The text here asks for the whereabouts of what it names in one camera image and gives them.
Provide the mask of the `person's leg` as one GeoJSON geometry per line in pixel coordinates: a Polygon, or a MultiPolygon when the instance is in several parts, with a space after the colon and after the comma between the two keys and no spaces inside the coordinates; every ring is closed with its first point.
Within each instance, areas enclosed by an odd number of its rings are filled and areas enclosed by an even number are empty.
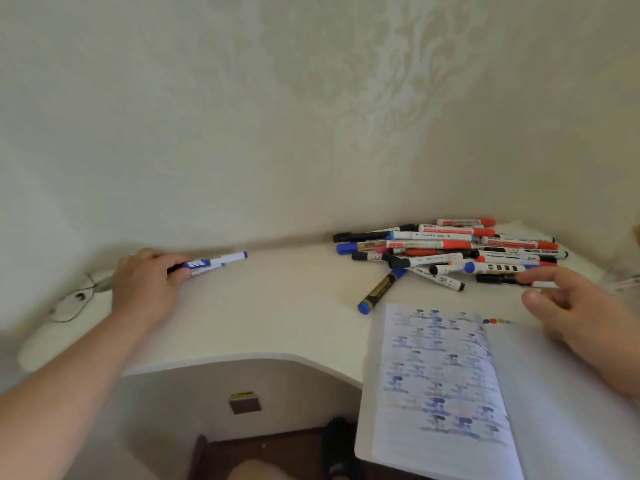
{"type": "Polygon", "coordinates": [[[296,480],[286,471],[272,463],[250,459],[238,464],[229,473],[227,480],[296,480]]]}

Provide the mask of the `person's left forearm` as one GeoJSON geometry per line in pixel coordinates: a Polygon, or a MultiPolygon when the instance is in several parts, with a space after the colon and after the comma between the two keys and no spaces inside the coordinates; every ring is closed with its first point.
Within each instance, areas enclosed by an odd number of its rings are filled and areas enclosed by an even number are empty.
{"type": "Polygon", "coordinates": [[[0,395],[0,480],[63,480],[130,357],[160,320],[112,313],[0,395]]]}

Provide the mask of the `blue white marker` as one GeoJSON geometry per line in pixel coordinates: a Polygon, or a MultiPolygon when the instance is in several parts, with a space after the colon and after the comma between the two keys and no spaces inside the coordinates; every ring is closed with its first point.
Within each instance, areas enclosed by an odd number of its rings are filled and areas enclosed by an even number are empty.
{"type": "Polygon", "coordinates": [[[176,264],[167,269],[167,275],[176,273],[180,269],[189,270],[189,276],[194,277],[201,274],[215,271],[225,266],[247,259],[248,253],[246,251],[240,251],[236,253],[221,255],[214,258],[202,258],[176,264]]]}

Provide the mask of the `dark wooden chair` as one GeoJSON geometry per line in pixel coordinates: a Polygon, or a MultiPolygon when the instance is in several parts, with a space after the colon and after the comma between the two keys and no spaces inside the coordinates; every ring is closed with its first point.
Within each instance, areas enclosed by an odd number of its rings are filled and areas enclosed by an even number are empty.
{"type": "Polygon", "coordinates": [[[187,480],[227,480],[245,460],[263,460],[296,480],[365,480],[355,456],[356,424],[336,417],[322,428],[210,442],[199,436],[187,480]]]}

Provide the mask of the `black gold blue-capped pen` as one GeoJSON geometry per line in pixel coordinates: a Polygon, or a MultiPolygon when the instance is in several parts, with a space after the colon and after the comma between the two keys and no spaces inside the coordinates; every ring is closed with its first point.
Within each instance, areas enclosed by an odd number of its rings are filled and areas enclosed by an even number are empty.
{"type": "Polygon", "coordinates": [[[402,277],[404,277],[407,269],[393,269],[373,288],[366,297],[359,302],[357,310],[363,315],[368,315],[380,300],[386,295],[389,289],[402,277]]]}

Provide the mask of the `person's left hand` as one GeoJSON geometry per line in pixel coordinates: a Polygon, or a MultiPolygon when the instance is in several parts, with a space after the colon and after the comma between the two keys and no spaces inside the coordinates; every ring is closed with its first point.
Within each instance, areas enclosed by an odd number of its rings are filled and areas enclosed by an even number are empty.
{"type": "Polygon", "coordinates": [[[188,256],[144,248],[121,258],[113,277],[111,314],[151,329],[175,308],[179,291],[168,289],[167,269],[188,256]]]}

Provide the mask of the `white pink pen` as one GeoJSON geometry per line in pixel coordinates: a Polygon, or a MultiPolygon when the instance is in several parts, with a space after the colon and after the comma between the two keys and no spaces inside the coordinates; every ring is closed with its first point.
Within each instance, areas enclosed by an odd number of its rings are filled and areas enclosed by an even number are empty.
{"type": "Polygon", "coordinates": [[[614,294],[640,294],[640,274],[621,281],[606,283],[604,289],[614,294]]]}

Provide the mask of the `open scribbled notebook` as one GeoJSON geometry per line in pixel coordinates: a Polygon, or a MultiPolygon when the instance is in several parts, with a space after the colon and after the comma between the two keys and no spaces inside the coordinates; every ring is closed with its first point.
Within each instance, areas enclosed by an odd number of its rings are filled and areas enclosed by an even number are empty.
{"type": "Polygon", "coordinates": [[[387,305],[355,453],[434,480],[640,480],[640,406],[535,326],[387,305]]]}

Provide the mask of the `person's right hand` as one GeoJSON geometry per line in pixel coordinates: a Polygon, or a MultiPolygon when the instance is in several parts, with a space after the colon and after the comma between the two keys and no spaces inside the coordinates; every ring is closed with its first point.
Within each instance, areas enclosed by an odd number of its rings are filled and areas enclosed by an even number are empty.
{"type": "Polygon", "coordinates": [[[563,331],[545,331],[617,392],[640,402],[640,318],[596,283],[564,267],[536,267],[516,279],[555,284],[571,305],[572,322],[563,331]]]}

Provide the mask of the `brown block with yellow label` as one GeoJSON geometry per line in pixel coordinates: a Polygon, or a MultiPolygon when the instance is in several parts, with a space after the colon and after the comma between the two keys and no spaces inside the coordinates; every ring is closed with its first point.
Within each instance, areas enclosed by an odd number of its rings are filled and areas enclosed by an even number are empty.
{"type": "Polygon", "coordinates": [[[262,410],[259,396],[252,391],[231,394],[228,398],[228,404],[234,415],[262,410]]]}

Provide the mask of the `pile of assorted markers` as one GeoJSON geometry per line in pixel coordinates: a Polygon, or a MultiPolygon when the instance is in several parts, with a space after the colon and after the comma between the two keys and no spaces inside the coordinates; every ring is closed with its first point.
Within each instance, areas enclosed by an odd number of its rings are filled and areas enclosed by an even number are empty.
{"type": "Polygon", "coordinates": [[[569,256],[553,237],[512,235],[495,229],[493,219],[438,219],[434,224],[405,224],[370,232],[332,236],[339,255],[354,261],[388,265],[389,283],[405,273],[462,291],[453,274],[478,283],[521,285],[516,275],[539,267],[556,267],[569,256]]]}

